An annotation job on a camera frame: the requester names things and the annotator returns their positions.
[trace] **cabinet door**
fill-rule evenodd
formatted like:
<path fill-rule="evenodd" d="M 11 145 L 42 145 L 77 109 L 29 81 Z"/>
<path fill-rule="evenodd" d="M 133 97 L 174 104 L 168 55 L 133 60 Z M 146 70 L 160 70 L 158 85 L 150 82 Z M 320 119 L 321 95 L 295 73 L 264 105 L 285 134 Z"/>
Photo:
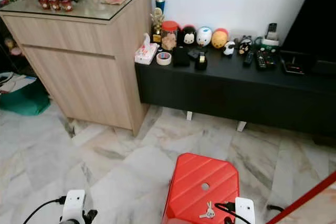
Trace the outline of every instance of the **cabinet door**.
<path fill-rule="evenodd" d="M 131 129 L 115 59 L 25 47 L 44 85 L 69 118 Z"/>

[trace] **wooden cabinet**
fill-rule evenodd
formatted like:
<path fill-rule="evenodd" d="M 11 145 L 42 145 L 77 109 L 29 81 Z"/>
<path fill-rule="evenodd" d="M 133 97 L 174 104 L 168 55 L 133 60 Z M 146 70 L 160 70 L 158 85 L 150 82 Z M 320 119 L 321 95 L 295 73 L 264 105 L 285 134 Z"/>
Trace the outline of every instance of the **wooden cabinet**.
<path fill-rule="evenodd" d="M 150 31 L 151 0 L 101 4 L 103 11 L 93 9 L 100 0 L 81 0 L 66 15 L 28 12 L 35 8 L 29 1 L 12 3 L 0 15 L 65 116 L 136 135 L 148 106 L 140 102 L 134 52 Z"/>

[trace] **plush toy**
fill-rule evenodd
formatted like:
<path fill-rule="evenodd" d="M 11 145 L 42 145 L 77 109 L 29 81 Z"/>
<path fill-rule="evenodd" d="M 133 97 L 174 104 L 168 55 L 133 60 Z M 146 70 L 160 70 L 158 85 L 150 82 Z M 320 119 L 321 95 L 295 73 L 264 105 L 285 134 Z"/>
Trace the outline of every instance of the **plush toy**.
<path fill-rule="evenodd" d="M 235 50 L 235 45 L 236 43 L 234 43 L 233 41 L 228 41 L 224 46 L 223 54 L 231 57 L 233 54 L 233 51 Z"/>
<path fill-rule="evenodd" d="M 211 38 L 211 44 L 214 48 L 222 48 L 227 42 L 228 32 L 224 28 L 216 29 Z"/>
<path fill-rule="evenodd" d="M 240 55 L 247 55 L 247 53 L 250 51 L 252 47 L 252 38 L 251 36 L 243 36 L 243 39 L 241 40 L 239 44 L 239 54 Z"/>
<path fill-rule="evenodd" d="M 192 45 L 196 39 L 196 29 L 191 25 L 187 25 L 182 29 L 182 43 Z"/>
<path fill-rule="evenodd" d="M 211 41 L 212 31 L 209 27 L 203 26 L 197 31 L 196 42 L 201 47 L 209 45 Z"/>

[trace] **black tv console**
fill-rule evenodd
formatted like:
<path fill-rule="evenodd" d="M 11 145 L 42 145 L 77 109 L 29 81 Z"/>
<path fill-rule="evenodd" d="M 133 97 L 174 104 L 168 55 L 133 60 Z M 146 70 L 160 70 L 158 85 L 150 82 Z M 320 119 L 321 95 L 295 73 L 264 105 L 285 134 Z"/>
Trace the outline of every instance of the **black tv console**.
<path fill-rule="evenodd" d="M 243 67 L 209 47 L 205 71 L 135 64 L 143 103 L 336 137 L 336 78 Z"/>

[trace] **red plastic stool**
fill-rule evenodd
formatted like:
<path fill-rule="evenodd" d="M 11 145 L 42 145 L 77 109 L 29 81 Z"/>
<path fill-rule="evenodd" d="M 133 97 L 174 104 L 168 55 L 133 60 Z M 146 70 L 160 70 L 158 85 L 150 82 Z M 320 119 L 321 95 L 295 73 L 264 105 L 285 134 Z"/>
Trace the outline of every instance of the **red plastic stool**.
<path fill-rule="evenodd" d="M 164 209 L 162 224 L 215 224 L 234 217 L 215 208 L 217 202 L 239 197 L 238 171 L 229 162 L 185 153 L 178 157 Z M 213 218 L 200 218 L 212 202 Z"/>

